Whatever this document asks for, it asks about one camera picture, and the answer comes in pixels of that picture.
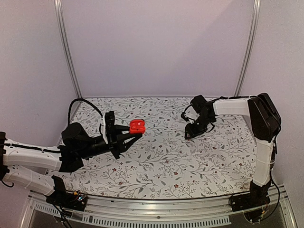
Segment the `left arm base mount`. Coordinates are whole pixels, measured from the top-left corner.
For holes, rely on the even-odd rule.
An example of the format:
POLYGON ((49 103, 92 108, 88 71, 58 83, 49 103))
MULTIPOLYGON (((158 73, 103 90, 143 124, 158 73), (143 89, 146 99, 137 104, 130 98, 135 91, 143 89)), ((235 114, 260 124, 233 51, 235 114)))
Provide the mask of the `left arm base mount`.
POLYGON ((54 192, 46 196, 46 202, 62 208, 84 211, 87 204, 87 193, 79 190, 68 192, 63 180, 59 177, 52 176, 54 181, 54 192))

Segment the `red round charging case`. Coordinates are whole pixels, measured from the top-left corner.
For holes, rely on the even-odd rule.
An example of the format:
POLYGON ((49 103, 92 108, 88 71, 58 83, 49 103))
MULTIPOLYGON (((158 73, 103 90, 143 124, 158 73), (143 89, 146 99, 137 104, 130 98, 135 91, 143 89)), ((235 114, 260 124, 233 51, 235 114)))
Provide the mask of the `red round charging case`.
POLYGON ((136 134, 136 133, 144 134, 146 131, 145 121, 142 119, 134 119, 134 120, 130 121, 130 130, 129 131, 131 134, 136 134))

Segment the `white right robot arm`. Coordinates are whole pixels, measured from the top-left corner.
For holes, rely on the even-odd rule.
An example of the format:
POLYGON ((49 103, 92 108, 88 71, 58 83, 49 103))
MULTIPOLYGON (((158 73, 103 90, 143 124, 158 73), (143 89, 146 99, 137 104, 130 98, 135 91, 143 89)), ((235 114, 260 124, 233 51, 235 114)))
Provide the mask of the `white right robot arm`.
POLYGON ((275 163, 276 138, 281 131, 281 117, 269 94, 250 96, 219 97, 207 101, 202 95, 194 97, 189 105, 198 114, 197 119, 181 113, 185 126, 185 139, 192 139, 208 132, 216 116, 241 115, 249 119, 249 130, 256 143, 256 169, 246 195, 249 207, 256 207, 263 201, 272 182, 272 168, 275 163))

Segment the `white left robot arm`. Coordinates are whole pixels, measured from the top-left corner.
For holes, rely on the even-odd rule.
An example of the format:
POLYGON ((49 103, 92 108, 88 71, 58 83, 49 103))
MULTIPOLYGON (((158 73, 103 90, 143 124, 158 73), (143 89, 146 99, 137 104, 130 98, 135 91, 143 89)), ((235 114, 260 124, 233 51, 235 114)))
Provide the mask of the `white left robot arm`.
POLYGON ((83 167, 83 161, 111 152, 119 159, 145 133, 145 122, 132 120, 129 126, 107 123, 103 134, 90 137, 80 123, 70 124, 63 132, 63 145, 41 147, 21 144, 0 133, 0 179, 13 182, 45 196, 52 196, 60 206, 71 197, 61 178, 43 176, 31 167, 72 173, 83 167))

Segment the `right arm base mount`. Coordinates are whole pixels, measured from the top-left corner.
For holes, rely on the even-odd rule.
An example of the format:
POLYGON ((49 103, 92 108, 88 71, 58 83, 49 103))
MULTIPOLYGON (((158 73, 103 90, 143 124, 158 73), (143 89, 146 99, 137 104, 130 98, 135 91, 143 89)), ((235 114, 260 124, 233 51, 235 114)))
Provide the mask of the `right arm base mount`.
POLYGON ((228 200, 228 204, 232 208, 233 212, 266 205, 270 202, 268 189, 269 185, 261 187, 251 182, 249 193, 231 195, 228 200))

